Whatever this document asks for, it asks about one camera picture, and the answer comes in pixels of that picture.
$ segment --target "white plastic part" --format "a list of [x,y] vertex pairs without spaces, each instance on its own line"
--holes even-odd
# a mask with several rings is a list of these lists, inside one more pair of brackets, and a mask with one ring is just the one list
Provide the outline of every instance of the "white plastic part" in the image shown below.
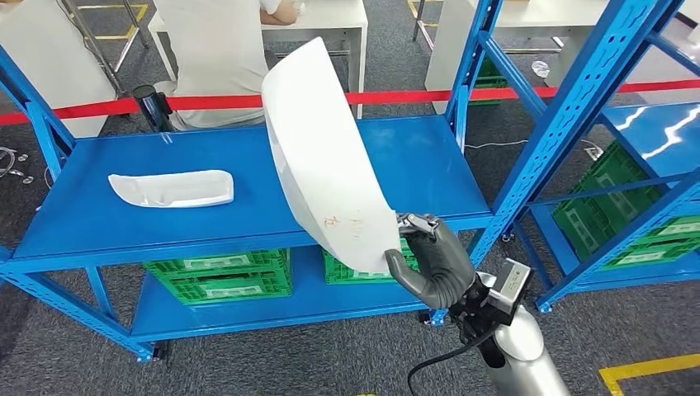
[[107,180],[122,200],[147,208],[196,208],[234,200],[234,179],[220,170],[135,177],[109,175]]
[[353,270],[388,271],[400,250],[367,151],[320,38],[280,61],[262,83],[267,134],[291,213],[306,232]]

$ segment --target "red barrier tape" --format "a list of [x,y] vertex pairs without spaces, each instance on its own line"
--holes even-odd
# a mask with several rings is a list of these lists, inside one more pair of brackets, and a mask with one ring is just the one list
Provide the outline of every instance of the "red barrier tape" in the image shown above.
[[[670,91],[676,89],[700,88],[700,78],[693,80],[635,82],[623,84],[617,93]],[[553,97],[555,87],[535,87],[535,93],[540,97]],[[345,97],[351,105],[389,105],[394,103],[426,103],[430,101],[446,101],[450,91],[383,91],[383,92],[350,92]],[[518,99],[518,94],[511,88],[476,88],[471,92],[471,101],[493,101],[503,99]],[[217,110],[243,109],[261,107],[259,95],[236,95],[226,97],[169,97],[168,104],[173,110]],[[103,101],[87,105],[63,107],[54,112],[60,119],[82,118],[94,116],[116,116],[136,113],[139,107],[131,97],[123,97],[115,101]],[[8,113],[0,115],[0,125],[17,125],[29,122],[23,113]]]

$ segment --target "gray carpet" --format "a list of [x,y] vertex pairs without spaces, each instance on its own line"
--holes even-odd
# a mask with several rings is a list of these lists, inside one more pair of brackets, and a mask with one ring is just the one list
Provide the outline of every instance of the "gray carpet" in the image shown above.
[[[423,42],[410,41],[413,27],[405,0],[366,0],[366,8],[370,24],[367,90],[422,88],[429,54]],[[151,7],[142,26],[152,11]],[[91,22],[101,34],[116,34],[125,24],[119,19],[123,16],[112,15],[100,14],[99,21]],[[528,41],[502,44],[528,45]],[[111,59],[116,59],[122,45],[104,42]],[[529,69],[534,56],[514,60],[533,83],[542,84]],[[537,59],[548,58],[538,55]],[[343,79],[347,66],[341,59],[334,62]],[[155,48],[144,51],[137,42],[120,76],[132,88],[165,79],[166,73]],[[616,103],[638,101],[634,95],[616,98]],[[431,112],[426,105],[397,105],[368,106],[365,114]],[[145,128],[139,116],[111,117],[103,134]],[[529,115],[515,101],[472,107],[467,143],[526,139],[531,130]],[[603,147],[611,139],[602,128],[596,128],[589,138]],[[0,243],[12,248],[47,192],[41,179],[45,165],[27,127],[0,128],[0,145],[30,154],[18,167],[36,177],[30,185],[14,177],[0,179]],[[568,158],[548,186],[548,195],[567,191],[590,166],[583,147],[586,144]],[[522,145],[513,145],[466,153],[487,201],[495,198],[521,149]],[[551,262],[532,225],[526,222],[525,227],[542,259]],[[517,241],[498,243],[482,269],[494,271],[504,257],[527,262]],[[92,301],[82,271],[50,275]],[[142,275],[139,266],[106,269],[107,288],[124,324],[128,325],[133,313]],[[531,295],[541,290],[535,280]],[[698,290],[700,283],[685,282],[570,295],[552,313],[538,314],[537,319],[571,393],[603,395],[607,390],[598,376],[602,367],[697,352]],[[532,297],[527,305],[532,307]],[[454,328],[429,328],[419,324],[414,313],[403,313],[176,340],[165,361],[141,365],[130,353],[7,284],[0,287],[0,318],[0,394],[398,395],[408,393],[405,375],[410,367],[460,346]],[[475,353],[428,368],[416,375],[415,383],[423,395],[494,394]],[[630,379],[621,386],[628,394],[700,393],[696,370]]]

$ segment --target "black stanchion post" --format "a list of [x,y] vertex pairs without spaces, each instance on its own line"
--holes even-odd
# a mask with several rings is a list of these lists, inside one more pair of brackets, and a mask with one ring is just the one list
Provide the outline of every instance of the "black stanchion post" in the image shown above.
[[173,110],[165,100],[165,94],[156,92],[152,85],[141,85],[134,88],[131,95],[141,109],[141,114],[146,117],[153,132],[170,132],[173,125],[170,123],[168,115]]

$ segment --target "white shirt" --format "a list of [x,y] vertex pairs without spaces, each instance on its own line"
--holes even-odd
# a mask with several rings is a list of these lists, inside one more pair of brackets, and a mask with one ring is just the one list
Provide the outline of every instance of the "white shirt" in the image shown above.
[[[281,0],[155,0],[177,59],[175,96],[255,95],[267,64],[261,8]],[[179,111],[189,125],[210,128],[259,117],[263,109]]]

